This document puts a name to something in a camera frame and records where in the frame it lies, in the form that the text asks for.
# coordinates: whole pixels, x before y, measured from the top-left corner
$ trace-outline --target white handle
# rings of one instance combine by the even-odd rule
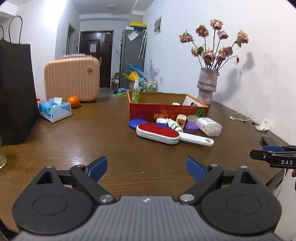
[[[199,144],[203,146],[212,146],[214,145],[214,140],[208,137],[196,136],[188,133],[179,132],[181,141],[190,142],[194,144]]]

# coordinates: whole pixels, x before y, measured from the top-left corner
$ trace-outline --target wooden table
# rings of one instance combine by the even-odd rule
[[[230,120],[232,112],[221,104],[212,104],[208,116],[221,123],[223,130],[213,138],[211,148],[188,143],[169,146],[138,137],[128,126],[125,97],[82,104],[73,110],[73,116],[55,124],[40,118],[25,143],[2,147],[8,160],[0,169],[0,218],[9,228],[17,229],[11,213],[13,202],[45,166],[69,169],[100,156],[108,158],[109,168],[99,184],[116,197],[176,198],[194,184],[185,168],[188,156],[230,170],[247,165],[265,183],[278,170],[251,160],[249,152],[262,148],[262,135],[281,145],[285,142],[270,132],[261,133],[247,123]]]

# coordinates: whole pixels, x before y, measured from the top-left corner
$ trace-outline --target paper notice on door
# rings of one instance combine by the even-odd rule
[[[90,53],[95,53],[96,52],[96,44],[91,44],[91,47],[90,47]]]

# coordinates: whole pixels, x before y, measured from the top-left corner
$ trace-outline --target brown door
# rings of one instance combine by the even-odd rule
[[[100,87],[110,87],[113,31],[81,32],[79,53],[100,61]]]

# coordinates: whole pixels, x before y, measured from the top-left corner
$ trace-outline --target doorway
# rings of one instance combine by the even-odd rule
[[[100,88],[111,86],[113,31],[81,32],[79,53],[92,55],[100,62]]]
[[[76,30],[69,24],[66,55],[74,54]]]

